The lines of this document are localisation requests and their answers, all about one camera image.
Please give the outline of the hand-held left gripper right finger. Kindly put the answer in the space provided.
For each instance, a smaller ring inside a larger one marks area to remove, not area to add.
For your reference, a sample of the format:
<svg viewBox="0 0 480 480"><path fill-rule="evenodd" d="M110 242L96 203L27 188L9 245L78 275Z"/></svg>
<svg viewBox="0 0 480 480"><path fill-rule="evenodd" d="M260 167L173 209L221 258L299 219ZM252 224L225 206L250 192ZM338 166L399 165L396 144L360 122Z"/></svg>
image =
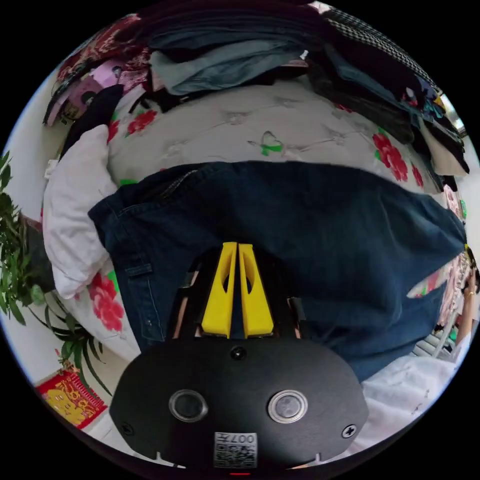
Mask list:
<svg viewBox="0 0 480 480"><path fill-rule="evenodd" d="M271 336L273 317L251 244L238 244L238 265L244 336Z"/></svg>

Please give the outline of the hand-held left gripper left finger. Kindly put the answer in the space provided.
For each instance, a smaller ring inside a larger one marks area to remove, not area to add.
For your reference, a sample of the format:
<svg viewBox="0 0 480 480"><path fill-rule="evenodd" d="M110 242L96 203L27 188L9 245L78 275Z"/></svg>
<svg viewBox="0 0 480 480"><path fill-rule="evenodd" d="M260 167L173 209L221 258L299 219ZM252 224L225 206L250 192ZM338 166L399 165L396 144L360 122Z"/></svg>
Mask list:
<svg viewBox="0 0 480 480"><path fill-rule="evenodd" d="M237 243L225 242L218 255L201 321L204 334L229 337L232 325Z"/></svg>

